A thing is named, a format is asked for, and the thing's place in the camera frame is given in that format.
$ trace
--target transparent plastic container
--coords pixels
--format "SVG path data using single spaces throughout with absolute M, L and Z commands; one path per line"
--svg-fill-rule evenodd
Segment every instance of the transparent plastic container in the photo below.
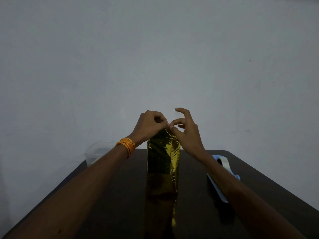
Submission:
M 84 153 L 87 166 L 91 166 L 98 161 L 102 156 L 114 148 L 114 141 L 98 141 L 91 145 Z

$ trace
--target person's right hand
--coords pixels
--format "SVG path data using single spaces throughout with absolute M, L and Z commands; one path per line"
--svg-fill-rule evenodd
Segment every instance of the person's right hand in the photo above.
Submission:
M 175 111 L 183 113 L 185 118 L 173 120 L 170 123 L 169 128 L 180 141 L 181 146 L 186 152 L 198 159 L 200 155 L 206 152 L 199 135 L 198 126 L 194 123 L 189 110 L 175 108 Z M 184 132 L 181 132 L 178 128 L 174 127 L 175 125 L 185 129 Z

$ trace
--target hand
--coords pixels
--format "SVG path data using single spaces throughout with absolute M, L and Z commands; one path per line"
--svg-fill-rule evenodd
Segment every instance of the hand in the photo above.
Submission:
M 169 123 L 162 113 L 146 111 L 140 115 L 138 123 L 128 138 L 130 138 L 137 147 L 164 128 L 169 128 Z
M 186 152 L 198 159 L 200 155 L 206 153 L 199 135 L 198 126 L 194 123 L 189 110 L 184 108 L 175 108 L 175 111 L 183 113 L 185 118 L 173 120 L 170 123 L 169 128 L 180 141 L 181 146 L 186 150 Z M 185 129 L 184 132 L 181 132 L 174 127 L 175 125 Z

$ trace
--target forearm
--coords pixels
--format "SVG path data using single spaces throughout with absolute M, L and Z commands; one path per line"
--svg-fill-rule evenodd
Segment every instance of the forearm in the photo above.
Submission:
M 72 238 L 128 152 L 118 145 L 45 201 L 8 238 Z
M 254 238 L 305 238 L 274 208 L 224 169 L 211 155 L 197 156 Z

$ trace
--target orange thread bracelet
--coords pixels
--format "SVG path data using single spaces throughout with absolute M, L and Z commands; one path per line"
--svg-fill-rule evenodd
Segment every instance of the orange thread bracelet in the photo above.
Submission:
M 132 155 L 132 153 L 134 152 L 135 149 L 135 143 L 130 140 L 129 138 L 123 138 L 121 139 L 115 146 L 122 144 L 126 147 L 128 153 L 129 153 L 129 157 Z

